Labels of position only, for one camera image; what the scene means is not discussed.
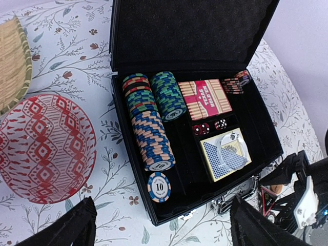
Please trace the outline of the black triangular all-in button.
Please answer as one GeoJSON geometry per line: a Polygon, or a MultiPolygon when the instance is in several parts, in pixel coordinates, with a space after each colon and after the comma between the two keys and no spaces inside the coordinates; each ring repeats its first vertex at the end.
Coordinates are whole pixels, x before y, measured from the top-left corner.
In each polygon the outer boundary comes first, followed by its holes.
{"type": "Polygon", "coordinates": [[[264,217],[267,217],[274,206],[278,195],[266,187],[261,186],[259,188],[259,208],[264,217]]]}

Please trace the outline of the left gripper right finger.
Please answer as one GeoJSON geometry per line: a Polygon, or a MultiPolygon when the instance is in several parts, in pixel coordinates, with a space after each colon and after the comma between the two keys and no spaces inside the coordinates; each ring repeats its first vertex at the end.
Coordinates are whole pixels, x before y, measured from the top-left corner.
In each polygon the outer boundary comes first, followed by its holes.
{"type": "Polygon", "coordinates": [[[301,239],[274,225],[253,206],[239,197],[233,199],[230,220],[233,245],[307,245],[301,239]]]}

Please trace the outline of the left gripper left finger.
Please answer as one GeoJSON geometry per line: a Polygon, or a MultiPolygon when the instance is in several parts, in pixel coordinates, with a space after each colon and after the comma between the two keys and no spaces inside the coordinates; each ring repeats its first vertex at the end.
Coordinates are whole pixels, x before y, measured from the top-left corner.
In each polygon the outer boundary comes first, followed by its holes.
{"type": "Polygon", "coordinates": [[[84,198],[55,223],[18,245],[94,245],[96,216],[93,199],[84,198]]]}

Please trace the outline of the clear round dealer button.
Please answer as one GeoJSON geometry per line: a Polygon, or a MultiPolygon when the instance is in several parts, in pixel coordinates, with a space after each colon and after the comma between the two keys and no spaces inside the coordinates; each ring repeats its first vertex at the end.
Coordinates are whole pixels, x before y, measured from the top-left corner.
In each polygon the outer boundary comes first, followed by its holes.
{"type": "Polygon", "coordinates": [[[216,144],[221,163],[230,171],[240,170],[252,161],[247,144],[238,133],[224,134],[216,144]]]}

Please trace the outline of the black poker set case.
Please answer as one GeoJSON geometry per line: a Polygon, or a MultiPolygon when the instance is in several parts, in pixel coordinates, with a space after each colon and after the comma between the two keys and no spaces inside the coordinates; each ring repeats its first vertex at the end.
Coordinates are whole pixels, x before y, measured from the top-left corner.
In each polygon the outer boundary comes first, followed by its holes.
{"type": "Polygon", "coordinates": [[[277,5],[113,2],[113,96],[155,226],[218,198],[282,154],[247,69],[277,5]]]}

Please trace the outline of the blue playing card deck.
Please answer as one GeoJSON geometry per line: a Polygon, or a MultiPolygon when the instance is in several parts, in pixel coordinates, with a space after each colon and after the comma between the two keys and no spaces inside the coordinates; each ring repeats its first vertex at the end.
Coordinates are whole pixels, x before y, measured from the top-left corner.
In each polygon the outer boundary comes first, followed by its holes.
{"type": "Polygon", "coordinates": [[[200,141],[210,177],[217,182],[252,162],[240,128],[200,141]]]}

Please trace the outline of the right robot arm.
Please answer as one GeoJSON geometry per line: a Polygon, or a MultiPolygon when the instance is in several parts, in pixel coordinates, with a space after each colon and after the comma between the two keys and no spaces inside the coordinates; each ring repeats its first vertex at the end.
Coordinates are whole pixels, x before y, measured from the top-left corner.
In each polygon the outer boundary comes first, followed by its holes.
{"type": "Polygon", "coordinates": [[[310,163],[304,150],[287,156],[260,180],[261,209],[274,225],[290,234],[310,231],[327,223],[327,159],[310,163]]]}

